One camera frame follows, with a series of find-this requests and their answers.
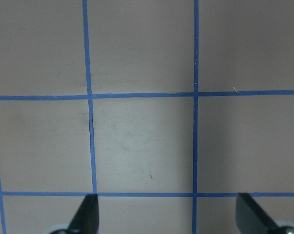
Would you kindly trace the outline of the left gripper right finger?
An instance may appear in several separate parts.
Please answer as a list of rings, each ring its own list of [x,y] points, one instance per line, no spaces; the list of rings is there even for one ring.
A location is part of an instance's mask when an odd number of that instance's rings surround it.
[[[248,193],[238,193],[235,223],[241,234],[294,234],[294,223],[273,220]]]

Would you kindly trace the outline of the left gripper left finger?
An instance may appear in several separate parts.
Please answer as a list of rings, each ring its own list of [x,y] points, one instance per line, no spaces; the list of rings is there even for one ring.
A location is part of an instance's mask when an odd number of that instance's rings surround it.
[[[86,195],[69,224],[59,224],[49,234],[97,234],[99,230],[98,195]]]

